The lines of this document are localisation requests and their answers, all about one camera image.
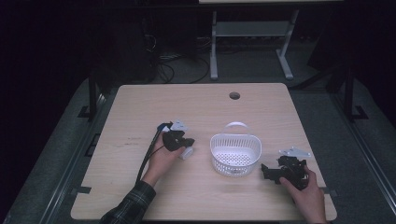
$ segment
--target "plaid sleeve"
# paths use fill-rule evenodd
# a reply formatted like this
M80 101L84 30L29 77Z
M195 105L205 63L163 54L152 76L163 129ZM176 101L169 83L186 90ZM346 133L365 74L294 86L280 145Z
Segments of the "plaid sleeve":
M140 223L155 194L151 185L139 181L117 207L102 217L100 223Z

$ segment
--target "person's hand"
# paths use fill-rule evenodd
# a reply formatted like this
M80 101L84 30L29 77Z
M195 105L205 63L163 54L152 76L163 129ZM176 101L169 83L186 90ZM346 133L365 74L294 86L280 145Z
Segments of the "person's hand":
M280 177L280 183L288 190L297 208L308 223L327 223L324 208L324 193L318 187L317 175L304 167L308 174L308 185L303 190L295 188L288 179Z
M163 145L163 133L161 133L155 143L153 151L151 152L148 169L143 175L142 181L154 187L161 176L171 168L174 161L185 149L185 147L181 147L178 150L169 151Z

